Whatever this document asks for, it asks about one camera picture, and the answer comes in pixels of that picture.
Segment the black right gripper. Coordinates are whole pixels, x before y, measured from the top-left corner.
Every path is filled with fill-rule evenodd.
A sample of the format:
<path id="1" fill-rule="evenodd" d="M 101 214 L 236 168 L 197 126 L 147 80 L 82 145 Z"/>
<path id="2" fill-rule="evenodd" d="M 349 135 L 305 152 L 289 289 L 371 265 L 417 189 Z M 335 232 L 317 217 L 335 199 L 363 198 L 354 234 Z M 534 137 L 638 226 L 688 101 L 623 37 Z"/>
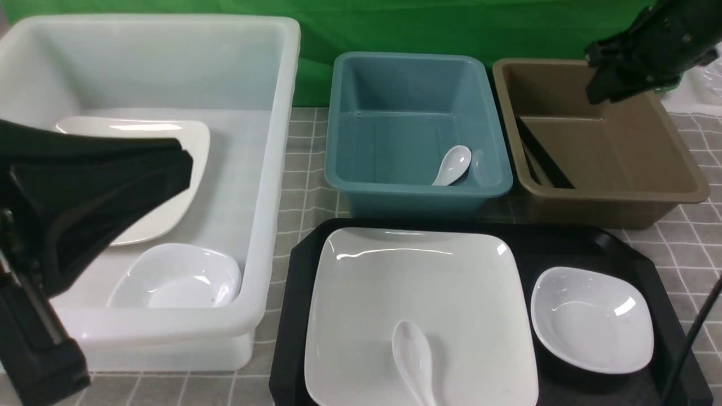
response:
<path id="1" fill-rule="evenodd" d="M 657 1 L 627 30 L 585 48 L 594 74 L 585 93 L 592 105 L 621 102 L 680 82 L 719 57 L 720 1 Z"/>

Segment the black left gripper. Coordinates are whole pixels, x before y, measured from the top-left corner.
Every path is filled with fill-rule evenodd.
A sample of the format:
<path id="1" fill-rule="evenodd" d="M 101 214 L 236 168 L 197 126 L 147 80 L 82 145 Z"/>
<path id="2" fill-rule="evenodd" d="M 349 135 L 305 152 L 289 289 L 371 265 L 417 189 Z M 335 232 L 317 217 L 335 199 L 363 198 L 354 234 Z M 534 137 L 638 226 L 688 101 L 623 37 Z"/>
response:
<path id="1" fill-rule="evenodd" d="M 51 298 L 132 224 L 184 192 L 191 155 L 173 138 L 70 135 L 2 121 L 1 358 L 22 405 L 90 385 Z"/>

